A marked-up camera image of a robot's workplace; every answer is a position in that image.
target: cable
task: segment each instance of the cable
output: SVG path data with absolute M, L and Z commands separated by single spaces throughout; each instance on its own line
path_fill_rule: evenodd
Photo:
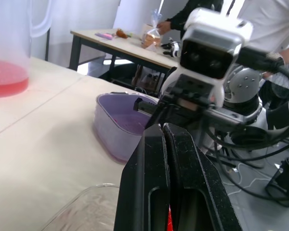
M 279 67 L 277 67 L 277 70 L 278 70 L 278 72 L 282 73 L 284 76 L 286 76 L 289 79 L 289 70 L 285 66 L 279 66 Z M 215 142 L 217 142 L 218 144 L 222 145 L 225 148 L 257 150 L 257 149 L 263 149 L 263 148 L 267 148 L 269 146 L 273 146 L 274 144 L 276 144 L 280 140 L 284 140 L 284 139 L 288 138 L 289 137 L 289 126 L 284 132 L 282 132 L 281 134 L 279 134 L 278 136 L 276 136 L 275 138 L 273 138 L 270 141 L 262 142 L 260 144 L 247 144 L 247 145 L 237 145 L 237 144 L 232 144 L 232 143 L 226 143 L 226 142 L 218 139 L 215 135 L 213 135 L 213 133 L 210 131 L 210 129 L 207 128 L 206 132 Z
M 227 157 L 227 156 L 220 156 L 221 158 L 226 158 L 228 160 L 235 160 L 235 161 L 255 161 L 255 160 L 262 160 L 262 159 L 265 159 L 265 158 L 268 158 L 268 157 L 271 157 L 271 156 L 274 156 L 274 155 L 277 155 L 285 150 L 289 149 L 289 144 L 275 152 L 272 152 L 270 154 L 266 154 L 266 155 L 262 155 L 262 156 L 259 156 L 259 157 L 255 157 L 255 158 L 248 158 L 248 159 L 242 159 L 242 158 L 233 158 L 233 157 Z
M 244 164 L 244 163 L 239 163 L 236 168 L 237 168 L 238 173 L 239 173 L 240 181 L 239 181 L 239 183 L 237 183 L 237 184 L 241 184 L 242 181 L 243 181 L 243 176 L 242 176 L 242 173 L 240 172 L 240 167 L 241 167 L 241 166 L 245 166 L 245 167 L 248 167 L 248 168 L 252 169 L 253 171 L 255 171 L 255 172 L 257 172 L 258 174 L 260 174 L 261 176 L 265 177 L 266 179 L 269 179 L 269 180 L 270 180 L 270 179 L 272 178 L 271 176 L 266 175 L 266 174 L 262 173 L 261 171 L 258 171 L 258 170 L 256 170 L 255 168 L 253 168 L 253 167 L 251 167 L 251 166 L 249 166 L 249 165 L 246 165 L 246 164 Z M 228 186 L 236 186 L 235 184 L 230 184 L 230 183 L 227 183 L 227 182 L 223 182 L 223 184 L 228 185 Z
M 254 193 L 254 192 L 251 192 L 247 189 L 245 189 L 244 187 L 242 187 L 241 185 L 237 184 L 230 176 L 227 175 L 225 169 L 223 168 L 222 166 L 222 163 L 221 163 L 221 159 L 220 159 L 220 154 L 219 152 L 217 151 L 217 143 L 214 143 L 214 149 L 216 151 L 216 159 L 217 159 L 217 163 L 218 165 L 220 166 L 223 174 L 225 174 L 225 176 L 228 178 L 228 180 L 230 180 L 234 185 L 236 185 L 239 189 L 241 189 L 242 191 L 252 195 L 252 196 L 255 196 L 255 197 L 258 197 L 260 199 L 264 199 L 264 200 L 268 200 L 268 201 L 289 201 L 289 197 L 268 197 L 268 196 L 263 196 L 263 195 L 260 195 L 260 194 L 257 194 L 257 193 Z
M 252 184 L 253 184 L 255 181 L 257 181 L 257 180 L 270 181 L 270 179 L 267 179 L 267 178 L 265 178 L 265 179 L 255 178 L 255 179 L 249 184 L 249 186 L 245 186 L 245 187 L 243 187 L 243 188 L 244 188 L 244 189 L 250 188 L 250 187 L 252 186 Z M 237 194 L 237 193 L 240 193 L 240 192 L 242 192 L 241 189 L 240 189 L 239 191 L 235 191 L 235 192 L 228 193 L 228 196 L 231 196 L 231 195 L 233 195 L 233 194 Z
M 243 178 L 242 178 L 242 174 L 241 174 L 241 172 L 240 172 L 240 166 L 242 166 L 243 165 L 243 163 L 240 163 L 240 164 L 238 164 L 237 165 L 237 172 L 239 173 L 239 178 L 240 178 L 240 181 L 238 182 L 238 184 L 241 184 L 242 183 L 242 180 L 243 180 Z M 223 184 L 224 185 L 228 185 L 228 186 L 235 186 L 235 184 L 230 184 L 230 183 L 227 183 L 227 182 L 223 182 Z

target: black cable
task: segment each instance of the black cable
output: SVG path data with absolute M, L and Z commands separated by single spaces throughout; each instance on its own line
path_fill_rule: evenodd
M 280 154 L 281 152 L 285 151 L 289 149 L 289 144 L 275 152 L 272 152 L 272 153 L 269 153 L 269 154 L 266 154 L 266 155 L 262 155 L 262 156 L 259 156 L 259 157 L 255 157 L 255 158 L 248 158 L 248 159 L 242 159 L 242 158 L 233 158 L 233 157 L 224 157 L 224 156 L 221 156 L 222 158 L 227 158 L 228 160 L 236 160 L 236 161 L 240 161 L 240 162 L 243 162 L 243 161 L 255 161 L 255 160 L 262 160 L 262 159 L 265 159 L 265 158 L 268 158 L 268 157 L 271 157 L 271 156 L 274 156 L 274 155 L 277 155 L 277 154 Z
M 268 200 L 268 201 L 289 201 L 289 197 L 268 197 L 268 196 L 263 196 L 263 195 L 260 195 L 260 194 L 257 194 L 257 193 L 254 193 L 254 192 L 251 192 L 247 189 L 245 189 L 244 187 L 242 187 L 241 185 L 237 184 L 228 174 L 227 172 L 225 171 L 225 169 L 223 168 L 222 166 L 222 163 L 221 163 L 221 159 L 220 159 L 220 154 L 217 150 L 217 143 L 214 143 L 214 149 L 215 149 L 215 154 L 216 154 L 216 160 L 217 160 L 217 163 L 219 165 L 219 167 L 221 168 L 223 174 L 228 178 L 228 180 L 230 180 L 231 183 L 233 183 L 235 186 L 237 186 L 240 190 L 252 195 L 252 196 L 255 196 L 255 197 L 258 197 L 260 199 L 264 199 L 264 200 Z
M 285 66 L 279 66 L 277 70 L 285 75 L 289 79 L 289 70 Z M 225 148 L 231 148 L 231 149 L 241 149 L 241 150 L 257 150 L 257 149 L 263 149 L 267 148 L 269 146 L 273 146 L 274 144 L 278 143 L 281 140 L 284 140 L 289 137 L 289 126 L 288 128 L 281 133 L 280 135 L 276 136 L 270 141 L 266 141 L 260 144 L 248 144 L 248 145 L 237 145 L 237 144 L 232 144 L 232 143 L 226 143 L 220 139 L 218 139 L 211 131 L 209 128 L 207 128 L 207 134 L 218 144 Z

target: black sleeve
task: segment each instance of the black sleeve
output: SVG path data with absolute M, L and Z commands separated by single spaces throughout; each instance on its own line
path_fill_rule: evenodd
M 189 0 L 183 10 L 177 13 L 173 18 L 167 19 L 171 23 L 172 30 L 184 30 L 184 25 L 190 13 L 197 7 L 211 9 L 214 6 L 215 11 L 220 12 L 223 6 L 223 0 Z
M 195 0 L 189 0 L 183 10 L 178 12 L 174 17 L 167 19 L 169 22 L 182 22 L 183 20 L 187 20 L 186 16 L 187 14 L 189 15 L 189 9 L 191 9 L 193 6 L 193 1 Z

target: plastic bag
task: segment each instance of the plastic bag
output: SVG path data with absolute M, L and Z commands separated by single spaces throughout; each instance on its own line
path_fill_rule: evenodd
M 142 48 L 147 48 L 154 44 L 156 47 L 160 46 L 160 34 L 158 32 L 158 23 L 162 15 L 158 10 L 152 11 L 151 21 L 153 29 L 147 31 L 143 36 Z

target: table leg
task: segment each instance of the table leg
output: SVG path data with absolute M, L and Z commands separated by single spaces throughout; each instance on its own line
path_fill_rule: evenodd
M 111 79 L 112 79 L 112 69 L 114 69 L 115 68 L 115 62 L 116 62 L 116 56 L 112 56 L 112 58 L 111 58 L 111 64 L 110 64 L 110 66 L 109 66 L 109 71 L 108 71 L 108 81 L 111 81 Z
M 70 58 L 69 67 L 68 67 L 69 69 L 77 71 L 79 58 L 80 58 L 80 51 L 81 51 L 80 37 L 74 35 L 71 58 Z

